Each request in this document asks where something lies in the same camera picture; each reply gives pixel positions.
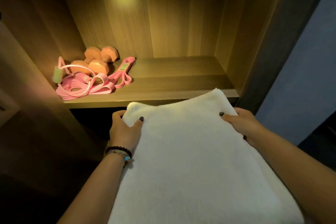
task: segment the blue-gray wall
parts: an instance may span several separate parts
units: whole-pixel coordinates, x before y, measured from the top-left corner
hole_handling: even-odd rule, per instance
[[[295,145],[336,111],[336,0],[321,0],[256,117]]]

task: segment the dumbbell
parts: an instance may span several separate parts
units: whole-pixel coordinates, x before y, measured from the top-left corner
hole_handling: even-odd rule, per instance
[[[109,72],[108,62],[115,62],[118,58],[118,51],[112,46],[105,46],[100,52],[101,60],[92,60],[88,68],[99,74]]]
[[[75,60],[74,62],[71,63],[71,65],[80,65],[80,66],[85,66],[88,67],[89,63],[92,60],[100,60],[102,59],[102,57],[100,56],[100,50],[96,47],[89,47],[86,49],[85,53],[84,53],[86,59],[83,60]],[[70,67],[70,70],[72,73],[76,73],[76,72],[82,72],[85,73],[86,75],[90,75],[91,72],[85,68],[82,67]]]

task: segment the forearm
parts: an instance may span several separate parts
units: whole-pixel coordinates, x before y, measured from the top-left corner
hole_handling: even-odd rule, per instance
[[[107,223],[124,163],[122,156],[108,154],[91,174],[58,223]]]
[[[320,223],[336,223],[333,170],[266,129],[253,142],[309,216]]]

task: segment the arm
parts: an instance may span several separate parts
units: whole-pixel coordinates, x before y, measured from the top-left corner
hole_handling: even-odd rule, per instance
[[[336,172],[264,128],[247,110],[222,119],[246,136],[280,177],[307,214],[318,223],[336,223]]]
[[[140,139],[142,121],[128,127],[121,116],[126,111],[112,115],[110,146],[132,150]],[[91,174],[83,188],[63,214],[58,224],[107,223],[116,197],[125,160],[118,154],[107,154]]]

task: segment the shelf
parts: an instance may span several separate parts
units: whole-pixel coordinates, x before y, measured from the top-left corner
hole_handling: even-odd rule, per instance
[[[115,62],[111,70],[120,63]],[[214,88],[222,90],[229,100],[239,97],[215,57],[139,58],[129,75],[134,82],[112,94],[89,95],[64,103],[69,109],[123,107],[134,101],[162,105],[197,97]]]

